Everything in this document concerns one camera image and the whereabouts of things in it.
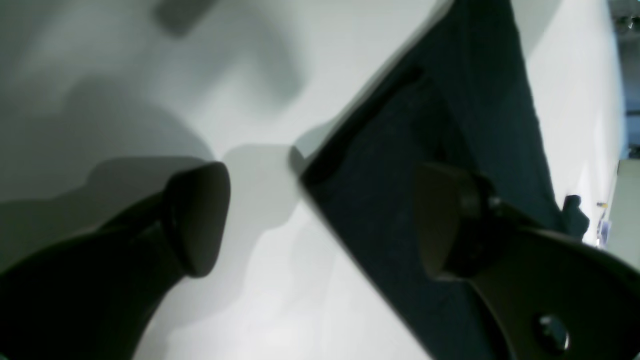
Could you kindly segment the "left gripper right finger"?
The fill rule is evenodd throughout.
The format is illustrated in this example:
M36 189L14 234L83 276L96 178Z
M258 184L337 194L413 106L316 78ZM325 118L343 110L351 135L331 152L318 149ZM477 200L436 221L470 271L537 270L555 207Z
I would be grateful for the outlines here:
M639 273L547 230L496 196L487 178L439 163L414 174L422 266L464 281L517 360L635 360Z

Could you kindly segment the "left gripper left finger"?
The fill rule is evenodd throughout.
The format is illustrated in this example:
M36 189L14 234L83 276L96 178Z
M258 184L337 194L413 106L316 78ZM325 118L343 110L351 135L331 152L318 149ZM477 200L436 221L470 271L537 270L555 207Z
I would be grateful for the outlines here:
M214 269L230 200L227 166L207 162L2 272L1 358L132 359L174 285Z

